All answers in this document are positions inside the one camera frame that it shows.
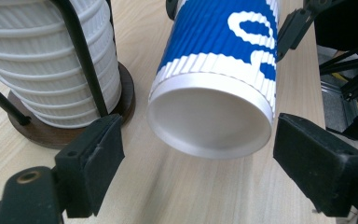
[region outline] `cup bottom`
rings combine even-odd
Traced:
[[[267,99],[233,77],[193,73],[170,77],[152,91],[147,117],[171,147],[209,159],[247,156],[269,140]]]

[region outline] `wooden base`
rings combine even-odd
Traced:
[[[120,100],[111,114],[121,115],[123,123],[125,123],[132,118],[133,111],[135,109],[135,91],[131,74],[127,68],[123,64],[119,63],[118,69],[120,72],[122,91]],[[17,98],[13,92],[9,93],[7,99],[25,116],[31,118],[30,124],[21,126],[15,119],[8,116],[11,124],[22,135],[39,146],[62,149],[85,130],[85,128],[61,129],[49,126],[25,108],[21,100]]]

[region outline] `wooden table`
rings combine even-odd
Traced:
[[[335,223],[313,212],[309,199],[272,158],[268,145],[246,158],[211,161],[168,147],[149,129],[148,93],[172,22],[164,0],[112,1],[119,60],[135,83],[135,114],[123,127],[126,158],[100,214],[66,223]],[[282,1],[281,21],[302,1]],[[0,91],[8,88],[0,83]],[[279,63],[277,115],[299,115],[324,127],[313,27]],[[54,166],[56,150],[20,135],[0,109],[0,198],[8,178],[25,168]]]

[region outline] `screw hole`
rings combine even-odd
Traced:
[[[69,157],[74,157],[75,155],[77,155],[77,152],[75,152],[75,151],[70,151],[70,152],[68,152],[68,154],[67,154]]]
[[[17,178],[17,183],[19,184],[28,184],[36,180],[41,176],[40,172],[38,171],[30,171],[26,174],[23,174]]]

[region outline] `stack of paper cups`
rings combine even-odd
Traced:
[[[104,0],[71,3],[111,112],[121,84],[110,8]],[[62,15],[48,0],[0,0],[0,80],[51,126],[81,128],[99,117]]]
[[[211,159],[249,155],[271,135],[275,0],[180,1],[148,120],[168,145]]]

